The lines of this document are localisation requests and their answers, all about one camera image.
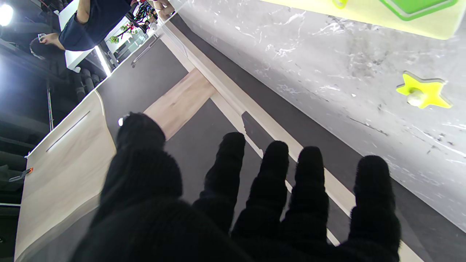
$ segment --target light wood plank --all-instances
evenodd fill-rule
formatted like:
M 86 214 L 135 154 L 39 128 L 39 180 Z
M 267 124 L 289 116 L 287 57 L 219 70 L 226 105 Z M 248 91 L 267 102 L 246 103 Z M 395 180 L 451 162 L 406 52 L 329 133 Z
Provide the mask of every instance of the light wood plank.
M 289 155 L 294 161 L 298 160 L 303 146 L 267 114 L 250 96 L 248 96 L 232 79 L 220 70 L 204 53 L 202 53 L 183 33 L 170 21 L 166 22 L 164 32 L 173 42 L 182 43 L 182 53 L 207 78 L 227 103 L 238 115 L 248 112 L 274 140 L 287 143 Z M 327 169 L 325 173 L 325 187 L 329 197 L 349 216 L 356 205 L 356 199 L 342 183 L 340 183 Z M 403 241 L 399 249 L 402 262 L 423 262 Z
M 214 93 L 207 79 L 194 69 L 144 113 L 154 119 L 170 139 Z

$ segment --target marble wall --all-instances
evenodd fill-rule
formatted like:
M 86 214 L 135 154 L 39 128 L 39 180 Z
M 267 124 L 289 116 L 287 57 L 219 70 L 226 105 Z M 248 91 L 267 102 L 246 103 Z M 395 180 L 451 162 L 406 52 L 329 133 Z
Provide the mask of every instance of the marble wall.
M 466 25 L 441 41 L 258 0 L 191 0 L 192 31 L 466 231 Z M 451 109 L 418 109 L 403 71 L 442 78 Z

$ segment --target person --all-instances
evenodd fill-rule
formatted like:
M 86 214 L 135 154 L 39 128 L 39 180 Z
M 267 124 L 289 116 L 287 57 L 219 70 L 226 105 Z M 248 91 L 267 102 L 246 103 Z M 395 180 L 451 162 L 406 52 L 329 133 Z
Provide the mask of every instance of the person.
M 162 130 L 148 116 L 131 113 L 124 120 L 100 206 L 72 262 L 399 260 L 400 224 L 389 169 L 380 157 L 360 160 L 348 240 L 335 247 L 326 240 L 329 199 L 318 148 L 300 153 L 289 209 L 280 221 L 288 146 L 272 142 L 230 233 L 244 136 L 224 136 L 191 206 L 179 199 L 180 170 L 164 144 Z
M 167 0 L 154 2 L 163 14 L 171 14 L 174 11 Z M 93 49 L 104 40 L 135 3 L 137 0 L 79 0 L 76 13 L 68 20 L 62 32 L 39 34 L 31 41 L 30 51 L 40 59 L 53 60 L 62 57 L 65 50 Z

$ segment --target yellow star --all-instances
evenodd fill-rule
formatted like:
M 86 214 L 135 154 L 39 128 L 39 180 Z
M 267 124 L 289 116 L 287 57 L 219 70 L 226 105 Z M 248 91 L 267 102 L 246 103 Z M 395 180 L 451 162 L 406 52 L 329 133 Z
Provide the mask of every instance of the yellow star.
M 397 92 L 408 97 L 408 103 L 425 108 L 428 105 L 436 105 L 451 108 L 452 104 L 442 97 L 441 91 L 445 82 L 441 79 L 424 80 L 416 77 L 408 71 L 403 73 L 404 85 L 397 88 Z

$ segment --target black glove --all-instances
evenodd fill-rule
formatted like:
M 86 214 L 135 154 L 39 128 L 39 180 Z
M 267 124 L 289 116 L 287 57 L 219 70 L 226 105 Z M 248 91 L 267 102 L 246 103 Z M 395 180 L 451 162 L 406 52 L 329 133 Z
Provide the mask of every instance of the black glove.
M 242 164 L 240 158 L 244 155 L 244 149 L 239 146 L 244 144 L 244 137 L 239 133 L 224 137 L 214 167 L 206 176 L 205 189 L 194 203 L 224 232 L 229 231 L 233 218 Z M 317 147 L 306 147 L 300 153 L 289 210 L 280 221 L 287 199 L 288 164 L 288 146 L 280 141 L 272 142 L 251 186 L 246 208 L 232 230 L 231 237 L 252 258 L 258 261 L 281 258 L 399 260 L 400 225 L 394 214 L 388 166 L 383 159 L 367 156 L 360 160 L 350 234 L 338 247 L 327 243 L 329 199 L 324 187 L 322 155 Z

